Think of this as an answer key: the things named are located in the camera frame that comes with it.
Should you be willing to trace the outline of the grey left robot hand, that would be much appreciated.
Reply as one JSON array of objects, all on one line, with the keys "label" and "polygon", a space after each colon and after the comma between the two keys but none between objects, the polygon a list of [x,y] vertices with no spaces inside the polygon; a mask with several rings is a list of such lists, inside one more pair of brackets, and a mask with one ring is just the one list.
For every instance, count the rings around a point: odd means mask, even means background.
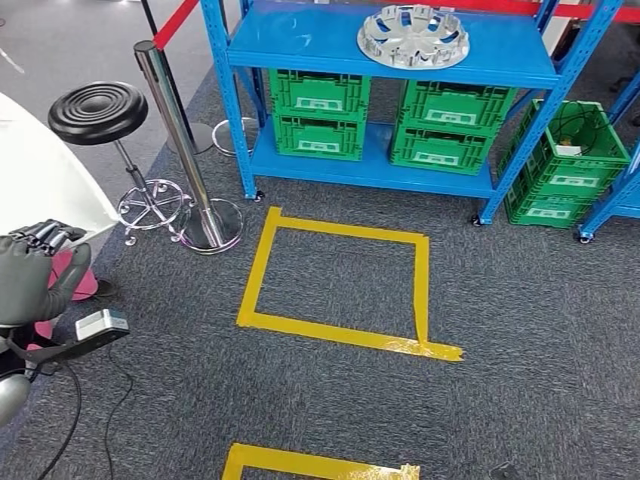
[{"label": "grey left robot hand", "polygon": [[91,249],[72,250],[67,267],[53,285],[53,257],[66,241],[86,235],[78,227],[54,219],[21,227],[1,237],[1,326],[17,328],[63,313],[88,270]]}]

